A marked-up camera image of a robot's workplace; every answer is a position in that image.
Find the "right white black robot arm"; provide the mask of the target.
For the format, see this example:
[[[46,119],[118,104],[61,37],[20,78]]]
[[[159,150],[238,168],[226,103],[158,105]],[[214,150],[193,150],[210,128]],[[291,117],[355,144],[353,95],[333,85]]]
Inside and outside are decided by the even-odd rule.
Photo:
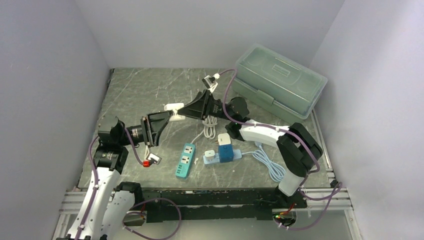
[[[215,99],[209,90],[199,92],[193,101],[176,110],[181,116],[205,120],[212,116],[229,121],[226,131],[234,140],[258,142],[279,149],[286,166],[285,176],[278,184],[276,203],[287,208],[295,201],[295,193],[305,183],[312,169],[320,170],[318,160],[322,147],[299,122],[277,126],[248,117],[246,100],[234,97],[228,103]]]

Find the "white cube socket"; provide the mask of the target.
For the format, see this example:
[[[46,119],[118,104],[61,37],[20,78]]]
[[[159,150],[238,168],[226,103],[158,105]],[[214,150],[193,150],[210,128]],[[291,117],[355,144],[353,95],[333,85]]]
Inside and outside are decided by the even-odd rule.
[[[218,141],[218,145],[219,146],[224,146],[224,145],[230,145],[231,144],[231,138],[230,138],[230,135],[228,133],[220,133],[217,136],[217,141]]]

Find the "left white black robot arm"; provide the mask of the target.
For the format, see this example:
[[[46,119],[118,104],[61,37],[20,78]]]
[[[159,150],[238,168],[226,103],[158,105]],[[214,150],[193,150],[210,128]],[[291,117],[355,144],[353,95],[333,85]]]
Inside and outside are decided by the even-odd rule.
[[[88,151],[91,178],[78,215],[64,240],[111,240],[131,210],[144,203],[140,183],[118,182],[121,178],[129,151],[144,144],[156,147],[159,137],[169,123],[173,111],[150,113],[139,125],[126,126],[116,116],[103,116],[99,121],[98,142],[94,153]]]

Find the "blue cube adapter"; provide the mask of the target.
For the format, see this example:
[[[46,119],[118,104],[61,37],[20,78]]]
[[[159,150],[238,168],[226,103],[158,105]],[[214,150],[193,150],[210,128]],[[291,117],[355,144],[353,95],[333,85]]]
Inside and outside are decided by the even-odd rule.
[[[218,146],[218,158],[220,163],[228,163],[234,160],[233,145],[221,145]]]

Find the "teal power strip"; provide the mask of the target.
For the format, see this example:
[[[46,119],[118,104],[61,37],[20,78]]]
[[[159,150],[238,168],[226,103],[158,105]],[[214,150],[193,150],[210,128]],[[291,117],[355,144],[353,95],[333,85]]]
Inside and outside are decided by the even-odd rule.
[[[216,126],[218,124],[217,117],[208,116],[202,121],[202,124],[203,130],[197,134],[190,143],[186,143],[182,149],[180,159],[175,170],[175,176],[177,178],[186,179],[189,176],[192,162],[196,159],[195,141],[201,136],[211,140],[216,137]]]

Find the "small white charger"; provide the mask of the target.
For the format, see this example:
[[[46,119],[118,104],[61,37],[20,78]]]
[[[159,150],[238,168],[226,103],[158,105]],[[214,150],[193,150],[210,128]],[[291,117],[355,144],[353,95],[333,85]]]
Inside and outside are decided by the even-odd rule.
[[[215,151],[212,149],[205,151],[203,156],[206,161],[212,161],[215,158],[215,154]]]

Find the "light blue power strip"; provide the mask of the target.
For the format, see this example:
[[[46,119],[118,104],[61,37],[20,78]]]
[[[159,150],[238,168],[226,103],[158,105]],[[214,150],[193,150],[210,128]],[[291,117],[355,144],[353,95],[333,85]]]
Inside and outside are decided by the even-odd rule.
[[[257,149],[247,152],[242,152],[240,149],[234,149],[232,144],[220,145],[217,152],[214,150],[207,150],[203,153],[203,163],[205,165],[230,163],[242,159],[245,155],[252,155],[254,159],[267,167],[268,174],[274,182],[281,182],[287,170],[282,165],[271,160],[265,152],[262,143],[255,141],[254,144]]]

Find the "white blue charger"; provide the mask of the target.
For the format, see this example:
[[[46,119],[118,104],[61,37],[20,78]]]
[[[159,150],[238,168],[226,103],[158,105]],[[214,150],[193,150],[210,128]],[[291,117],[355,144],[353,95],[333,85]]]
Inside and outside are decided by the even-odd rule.
[[[164,105],[165,111],[172,111],[172,114],[169,118],[170,122],[177,122],[177,121],[183,121],[186,119],[185,116],[178,114],[178,110],[183,108],[185,106],[184,103],[168,103]]]

